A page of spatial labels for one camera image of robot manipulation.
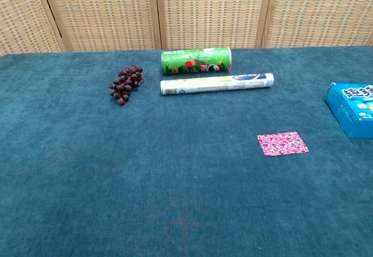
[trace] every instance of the green tablecloth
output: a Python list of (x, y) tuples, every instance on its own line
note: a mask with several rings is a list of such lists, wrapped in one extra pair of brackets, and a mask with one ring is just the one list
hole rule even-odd
[[(373, 83), (373, 47), (233, 50), (273, 87), (177, 96), (159, 81), (201, 74), (163, 76), (160, 53), (0, 57), (1, 256), (373, 256), (373, 140), (325, 103)], [(292, 131), (309, 153), (263, 155), (258, 134)]]

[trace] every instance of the rattan wall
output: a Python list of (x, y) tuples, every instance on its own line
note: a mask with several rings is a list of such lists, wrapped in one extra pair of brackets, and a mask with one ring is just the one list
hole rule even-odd
[(71, 51), (160, 48), (156, 0), (49, 0)]
[(163, 48), (254, 47), (262, 0), (158, 0)]
[(373, 0), (275, 0), (264, 47), (361, 45), (373, 31)]
[(41, 0), (0, 0), (0, 55), (60, 51), (46, 12)]

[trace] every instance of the blue box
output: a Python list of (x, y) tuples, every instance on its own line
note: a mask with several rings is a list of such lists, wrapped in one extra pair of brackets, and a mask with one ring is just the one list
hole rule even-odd
[(332, 83), (326, 102), (348, 137), (373, 139), (373, 85)]

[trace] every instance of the wicker screen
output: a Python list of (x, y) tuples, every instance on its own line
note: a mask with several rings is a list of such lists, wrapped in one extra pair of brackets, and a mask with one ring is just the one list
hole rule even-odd
[[(50, 0), (71, 51), (154, 49), (156, 0)], [(158, 16), (153, 15), (158, 25)]]
[(254, 47), (262, 0), (159, 0), (163, 48)]
[(0, 55), (60, 50), (41, 0), (0, 0)]
[(373, 0), (276, 0), (267, 47), (361, 45), (373, 31)]

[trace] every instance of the bunch of grapes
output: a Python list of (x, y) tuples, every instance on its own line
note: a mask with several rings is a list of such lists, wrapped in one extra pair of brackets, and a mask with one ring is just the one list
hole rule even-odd
[(109, 85), (110, 95), (118, 100), (119, 105), (124, 105), (129, 100), (131, 92), (137, 90), (145, 78), (142, 74), (142, 68), (135, 65), (124, 68), (118, 76), (119, 78)]

